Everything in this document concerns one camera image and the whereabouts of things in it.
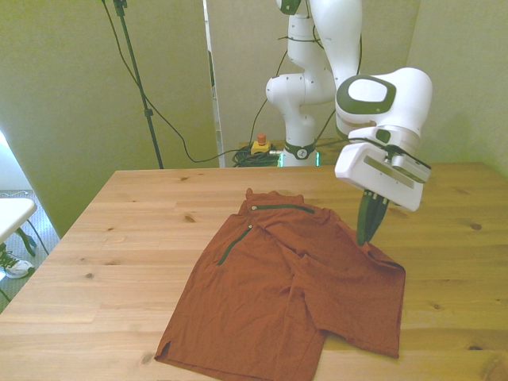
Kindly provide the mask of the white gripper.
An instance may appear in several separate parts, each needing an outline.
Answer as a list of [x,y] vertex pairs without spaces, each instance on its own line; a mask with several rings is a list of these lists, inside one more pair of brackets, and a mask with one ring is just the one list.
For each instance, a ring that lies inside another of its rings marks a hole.
[[391,164],[387,152],[371,143],[349,144],[343,148],[335,166],[335,176],[365,190],[358,213],[358,244],[373,238],[387,212],[389,200],[410,211],[418,209],[423,193],[422,180],[427,174],[420,169],[418,176],[414,176],[409,169],[410,159],[395,156]]

